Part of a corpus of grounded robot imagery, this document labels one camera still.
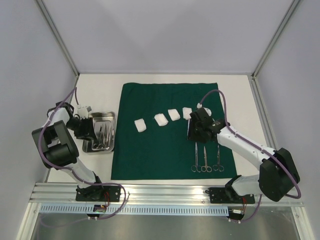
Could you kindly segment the steel tweezers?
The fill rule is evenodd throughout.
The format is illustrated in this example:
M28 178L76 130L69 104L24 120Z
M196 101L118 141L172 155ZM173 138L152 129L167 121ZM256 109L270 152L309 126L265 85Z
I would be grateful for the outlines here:
M106 126L106 147L110 147L110 142L111 142L111 135L112 135L112 124L109 122Z
M104 147L106 145L107 133L108 133L107 125L103 124L101 126L101 145L102 145L102 147Z
M106 122L104 124L104 134L103 134L103 146L106 148L108 145L108 137L109 137L109 123Z
M109 135L108 135L108 146L109 146L109 148L112 147L113 135L114 135L114 126L110 125L110 127L109 127Z

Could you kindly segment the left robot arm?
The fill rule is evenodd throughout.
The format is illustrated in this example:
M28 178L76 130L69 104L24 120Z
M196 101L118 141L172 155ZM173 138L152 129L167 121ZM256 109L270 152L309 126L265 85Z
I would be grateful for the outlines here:
M67 102L57 102L47 111L45 124L31 132L41 160L46 168L61 170L77 182L77 191L98 201L104 197L105 188L99 177L79 158L76 139L96 140L93 119L74 115L74 107Z

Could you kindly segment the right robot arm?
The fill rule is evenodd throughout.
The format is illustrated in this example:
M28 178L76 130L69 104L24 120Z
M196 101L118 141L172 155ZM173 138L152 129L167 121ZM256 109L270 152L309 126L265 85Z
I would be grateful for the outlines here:
M201 107L190 114L188 139L206 144L215 142L250 162L257 175L237 175L225 184L225 196L232 203L244 195L264 195L274 202L280 201L295 188L295 199L301 197L300 176L291 153L256 143L240 134L226 119L214 120Z

